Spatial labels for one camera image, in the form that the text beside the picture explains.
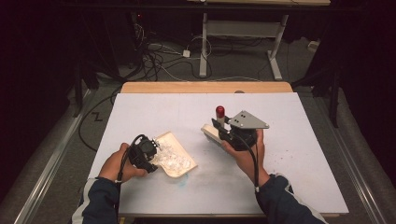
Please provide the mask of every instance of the dark jacket sleeve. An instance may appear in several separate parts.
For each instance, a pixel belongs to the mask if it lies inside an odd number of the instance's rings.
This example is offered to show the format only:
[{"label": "dark jacket sleeve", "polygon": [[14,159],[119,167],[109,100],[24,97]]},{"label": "dark jacket sleeve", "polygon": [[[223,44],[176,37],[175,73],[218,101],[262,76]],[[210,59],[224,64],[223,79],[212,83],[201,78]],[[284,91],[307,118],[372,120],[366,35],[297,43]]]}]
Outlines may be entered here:
[{"label": "dark jacket sleeve", "polygon": [[72,216],[73,224],[118,223],[114,205],[119,200],[116,184],[108,179],[88,179],[81,202]]},{"label": "dark jacket sleeve", "polygon": [[270,224],[326,223],[320,213],[293,194],[289,180],[283,175],[271,175],[260,187],[257,201]]}]

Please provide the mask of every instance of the dark background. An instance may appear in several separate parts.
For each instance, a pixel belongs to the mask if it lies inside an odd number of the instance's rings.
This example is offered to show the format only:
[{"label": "dark background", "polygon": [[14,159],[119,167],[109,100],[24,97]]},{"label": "dark background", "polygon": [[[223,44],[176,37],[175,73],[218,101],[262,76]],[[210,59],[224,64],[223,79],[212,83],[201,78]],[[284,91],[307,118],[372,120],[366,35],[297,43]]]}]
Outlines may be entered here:
[{"label": "dark background", "polygon": [[[354,7],[363,2],[332,1],[332,5]],[[369,146],[396,186],[393,166],[396,153],[392,141],[396,134],[393,9],[391,1],[381,0],[368,1],[368,7],[361,15],[340,14],[330,21],[327,16],[290,16],[284,37],[287,42],[301,36],[311,40],[322,37],[307,76],[312,76],[329,62],[342,67],[341,87],[350,109]],[[169,14],[166,21],[155,13],[148,17],[149,25],[163,31],[163,35],[169,34],[163,29],[166,26],[161,26],[162,22],[180,21]],[[73,87],[76,64],[81,59],[90,58],[97,62],[100,59],[79,14],[58,8],[50,0],[2,2],[0,18],[2,200],[23,165],[69,106],[67,93]],[[191,29],[181,31],[180,27],[186,27],[185,24],[175,23],[179,34],[170,32],[175,34],[171,37],[188,40],[191,33],[199,32],[200,28],[195,26],[197,19],[193,15],[189,18],[183,22],[191,23]],[[102,22],[94,22],[99,24],[97,35],[101,35]],[[108,40],[102,41],[105,48]],[[104,52],[109,60],[114,56]],[[306,84],[318,85],[323,80],[326,79]]]}]

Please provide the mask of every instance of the finger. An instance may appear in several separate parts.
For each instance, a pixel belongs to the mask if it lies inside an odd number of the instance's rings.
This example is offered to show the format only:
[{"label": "finger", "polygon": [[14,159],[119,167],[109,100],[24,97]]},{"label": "finger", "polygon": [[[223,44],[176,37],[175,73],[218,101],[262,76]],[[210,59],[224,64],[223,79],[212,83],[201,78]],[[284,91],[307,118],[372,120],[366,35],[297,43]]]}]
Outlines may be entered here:
[{"label": "finger", "polygon": [[120,146],[120,151],[124,152],[126,149],[128,149],[129,145],[127,143],[122,143]]},{"label": "finger", "polygon": [[235,155],[235,149],[228,143],[227,141],[222,141],[221,145],[223,146],[224,150],[228,152],[230,155],[234,156]]},{"label": "finger", "polygon": [[262,142],[264,140],[264,130],[256,129],[256,133],[257,133],[257,142]]},{"label": "finger", "polygon": [[145,169],[135,169],[134,170],[134,176],[145,177],[146,175],[148,175],[148,172]]}]

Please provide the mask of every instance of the white desk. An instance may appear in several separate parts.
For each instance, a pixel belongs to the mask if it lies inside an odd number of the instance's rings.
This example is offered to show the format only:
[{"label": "white desk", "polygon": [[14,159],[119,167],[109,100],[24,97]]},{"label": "white desk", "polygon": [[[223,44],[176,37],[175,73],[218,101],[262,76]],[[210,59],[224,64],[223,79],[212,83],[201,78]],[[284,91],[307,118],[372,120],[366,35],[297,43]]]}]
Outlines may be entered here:
[{"label": "white desk", "polygon": [[[261,5],[283,5],[283,6],[328,6],[330,0],[206,0],[204,4],[225,3],[225,4],[261,4]],[[283,32],[286,28],[289,15],[283,15],[280,22],[261,21],[212,21],[204,13],[202,31],[202,53],[200,61],[200,77],[206,77],[207,36],[251,36],[251,37],[274,37],[275,43],[272,50],[267,51],[268,61],[271,65],[275,80],[282,80],[279,66],[276,61],[277,50],[282,40]]]},{"label": "white desk", "polygon": [[[155,83],[148,84],[133,85],[155,92],[147,88]],[[174,84],[169,83],[170,91]],[[185,83],[187,91],[206,84],[227,87],[222,83],[196,84]],[[264,167],[269,173],[285,175],[295,193],[324,215],[348,212],[297,93],[122,93],[117,96],[90,177],[99,174],[121,142],[130,143],[141,133],[151,138],[171,131],[198,164],[178,179],[159,168],[145,178],[124,183],[122,216],[262,216],[250,180],[231,156],[208,142],[200,131],[205,123],[211,123],[217,105],[223,105],[228,116],[245,109],[270,124],[264,131]]]}]

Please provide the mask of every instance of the person's right hand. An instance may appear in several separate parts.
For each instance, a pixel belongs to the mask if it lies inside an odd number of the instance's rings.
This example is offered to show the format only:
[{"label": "person's right hand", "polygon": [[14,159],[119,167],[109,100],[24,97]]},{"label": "person's right hand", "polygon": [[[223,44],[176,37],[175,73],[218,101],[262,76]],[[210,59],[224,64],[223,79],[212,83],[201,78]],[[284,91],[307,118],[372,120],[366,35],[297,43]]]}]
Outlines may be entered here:
[{"label": "person's right hand", "polygon": [[[99,173],[99,177],[109,179],[112,182],[116,181],[120,171],[122,156],[124,152],[128,149],[128,147],[129,145],[126,143],[121,144],[120,150],[114,152],[106,160],[105,164],[102,166],[102,169]],[[122,183],[128,181],[133,176],[144,177],[147,174],[148,172],[145,169],[138,169],[135,166],[133,166],[129,160],[126,160],[125,166],[122,170]]]},{"label": "person's right hand", "polygon": [[[251,148],[251,150],[253,151],[255,157],[258,158],[259,187],[260,187],[268,181],[270,176],[267,174],[267,172],[264,170],[263,167],[264,153],[265,153],[264,133],[262,129],[258,129],[256,130],[256,132],[257,132],[257,143]],[[227,141],[222,141],[221,144],[224,150],[228,152],[231,156],[233,156],[239,168],[245,174],[247,174],[250,180],[254,183],[254,162],[250,152],[248,150],[236,151]]]}]

